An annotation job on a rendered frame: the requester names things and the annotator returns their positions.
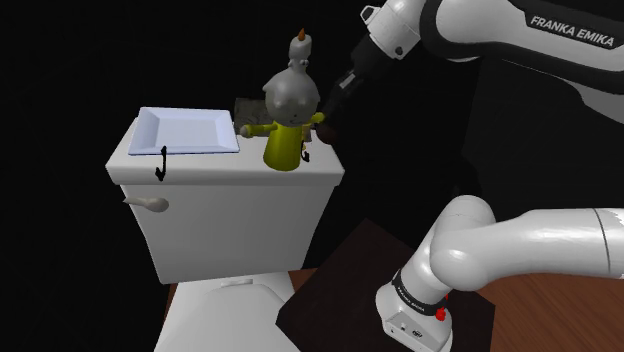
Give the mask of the dark brown round object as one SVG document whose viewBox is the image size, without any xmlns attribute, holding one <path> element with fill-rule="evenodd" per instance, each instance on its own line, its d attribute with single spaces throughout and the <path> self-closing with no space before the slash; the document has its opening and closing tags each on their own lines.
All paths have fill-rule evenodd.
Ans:
<svg viewBox="0 0 624 352">
<path fill-rule="evenodd" d="M 338 139 L 337 131 L 327 124 L 318 124 L 316 126 L 317 137 L 325 144 L 333 145 Z"/>
</svg>

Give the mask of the white toilet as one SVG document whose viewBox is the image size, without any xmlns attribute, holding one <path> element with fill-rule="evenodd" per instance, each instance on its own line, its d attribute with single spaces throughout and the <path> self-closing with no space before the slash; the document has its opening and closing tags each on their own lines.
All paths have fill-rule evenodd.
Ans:
<svg viewBox="0 0 624 352">
<path fill-rule="evenodd" d="M 266 139 L 236 134 L 240 151 L 131 156 L 132 122 L 106 168 L 145 237 L 156 273 L 177 291 L 154 352 L 299 352 L 277 327 L 323 210 L 344 170 L 334 150 L 306 143 L 289 172 L 263 161 Z"/>
</svg>

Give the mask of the white square plate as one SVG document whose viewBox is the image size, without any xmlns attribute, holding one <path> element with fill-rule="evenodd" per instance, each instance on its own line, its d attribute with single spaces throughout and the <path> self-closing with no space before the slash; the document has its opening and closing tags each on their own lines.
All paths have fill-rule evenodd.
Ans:
<svg viewBox="0 0 624 352">
<path fill-rule="evenodd" d="M 228 110 L 141 107 L 128 148 L 131 156 L 238 153 Z"/>
</svg>

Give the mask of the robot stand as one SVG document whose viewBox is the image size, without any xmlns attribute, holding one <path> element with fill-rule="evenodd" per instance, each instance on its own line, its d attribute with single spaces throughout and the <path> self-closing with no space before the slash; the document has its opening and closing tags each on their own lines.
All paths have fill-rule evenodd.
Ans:
<svg viewBox="0 0 624 352">
<path fill-rule="evenodd" d="M 375 294 L 413 253 L 363 221 L 282 306 L 276 325 L 300 352 L 412 352 L 383 331 Z"/>
</svg>

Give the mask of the grey patterned flat slab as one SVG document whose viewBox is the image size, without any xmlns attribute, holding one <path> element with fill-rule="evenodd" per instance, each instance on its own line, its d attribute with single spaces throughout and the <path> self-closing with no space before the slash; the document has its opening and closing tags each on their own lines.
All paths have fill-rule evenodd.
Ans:
<svg viewBox="0 0 624 352">
<path fill-rule="evenodd" d="M 271 124 L 264 100 L 236 98 L 234 104 L 234 128 L 239 130 L 245 124 Z"/>
</svg>

